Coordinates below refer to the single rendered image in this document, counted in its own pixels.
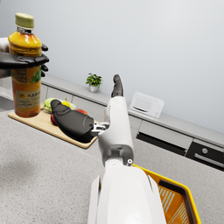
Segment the lemon tea bottle green cap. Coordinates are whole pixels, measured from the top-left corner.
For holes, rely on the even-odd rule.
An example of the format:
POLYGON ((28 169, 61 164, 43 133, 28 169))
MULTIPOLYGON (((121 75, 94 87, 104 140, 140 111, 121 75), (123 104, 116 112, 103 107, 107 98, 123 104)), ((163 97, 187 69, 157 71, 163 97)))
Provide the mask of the lemon tea bottle green cap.
MULTIPOLYGON (((9 52, 16 56, 41 55, 42 43, 33 34, 34 17, 25 13, 15 14, 17 29, 8 37, 9 52)), ((15 113, 21 117, 34 117, 40 112, 41 66, 11 70, 15 113)))

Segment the yellow slatted basket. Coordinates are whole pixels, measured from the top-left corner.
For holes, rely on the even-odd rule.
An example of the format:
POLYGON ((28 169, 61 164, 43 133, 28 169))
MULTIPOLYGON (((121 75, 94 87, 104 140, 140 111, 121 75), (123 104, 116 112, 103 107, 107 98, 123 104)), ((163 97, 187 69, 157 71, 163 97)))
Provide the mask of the yellow slatted basket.
POLYGON ((153 171, 142 170, 157 183, 167 224, 201 224, 190 189, 153 171))

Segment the white microwave oven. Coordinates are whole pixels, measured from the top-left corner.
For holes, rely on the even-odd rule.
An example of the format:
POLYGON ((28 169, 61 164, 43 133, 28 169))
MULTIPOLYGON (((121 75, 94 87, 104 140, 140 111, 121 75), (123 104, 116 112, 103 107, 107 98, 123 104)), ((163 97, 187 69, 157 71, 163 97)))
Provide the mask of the white microwave oven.
POLYGON ((164 105, 165 102, 157 97, 135 92, 129 109, 142 113, 146 116, 159 118, 164 105))

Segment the green cabbage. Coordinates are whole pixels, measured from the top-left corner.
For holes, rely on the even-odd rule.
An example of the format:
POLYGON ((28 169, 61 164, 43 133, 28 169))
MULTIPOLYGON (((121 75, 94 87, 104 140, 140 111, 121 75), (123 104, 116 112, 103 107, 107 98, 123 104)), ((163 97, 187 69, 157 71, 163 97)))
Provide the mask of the green cabbage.
POLYGON ((48 112, 60 112, 66 113, 70 110, 76 110, 76 106, 70 103, 71 108, 62 104, 64 100, 60 100, 57 98, 47 98, 44 102, 44 109, 48 112))

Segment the grey kitchen cabinet counter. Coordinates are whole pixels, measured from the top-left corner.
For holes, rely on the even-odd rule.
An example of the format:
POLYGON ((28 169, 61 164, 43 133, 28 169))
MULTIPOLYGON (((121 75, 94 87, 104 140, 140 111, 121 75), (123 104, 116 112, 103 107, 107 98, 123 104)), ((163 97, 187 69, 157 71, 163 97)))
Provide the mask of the grey kitchen cabinet counter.
MULTIPOLYGON (((86 87, 62 80, 48 74, 41 81, 41 99, 48 97, 64 98, 84 109, 96 121, 103 120, 103 110, 110 95, 102 92, 90 93, 86 87)), ((176 117, 161 114, 152 118, 139 112, 130 111, 129 119, 132 136, 149 144, 186 157, 194 139, 219 146, 224 149, 224 134, 187 122, 176 117)))

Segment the small potted green plant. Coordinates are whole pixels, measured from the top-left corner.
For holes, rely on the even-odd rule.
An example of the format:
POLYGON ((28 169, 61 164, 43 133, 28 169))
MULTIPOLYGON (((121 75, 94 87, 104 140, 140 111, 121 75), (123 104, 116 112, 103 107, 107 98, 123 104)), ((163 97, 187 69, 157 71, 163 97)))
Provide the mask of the small potted green plant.
POLYGON ((100 85, 102 84, 102 77, 90 73, 87 77, 86 83, 89 86, 89 91, 94 93, 100 88, 100 85))

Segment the wooden cutting board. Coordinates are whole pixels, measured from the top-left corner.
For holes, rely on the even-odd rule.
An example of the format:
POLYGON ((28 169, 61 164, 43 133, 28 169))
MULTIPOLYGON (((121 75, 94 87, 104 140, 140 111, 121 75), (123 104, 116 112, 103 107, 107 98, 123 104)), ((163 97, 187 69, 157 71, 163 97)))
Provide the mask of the wooden cutting board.
POLYGON ((57 126, 53 125, 50 120, 50 114, 42 110, 38 115, 31 118, 23 118, 18 116, 14 111, 8 114, 8 117, 17 120, 21 123, 27 124, 35 129, 44 131, 47 134, 65 140, 71 144, 77 145, 83 149, 87 149, 96 139, 95 136, 89 143, 81 143, 66 136, 57 126))

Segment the black built-in oven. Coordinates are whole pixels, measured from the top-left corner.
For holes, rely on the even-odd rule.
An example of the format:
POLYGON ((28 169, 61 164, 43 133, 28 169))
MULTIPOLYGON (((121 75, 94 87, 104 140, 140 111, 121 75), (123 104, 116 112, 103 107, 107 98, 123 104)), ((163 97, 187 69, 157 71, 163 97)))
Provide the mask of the black built-in oven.
POLYGON ((219 146, 194 139, 185 156, 204 165, 224 171, 224 149, 219 146))

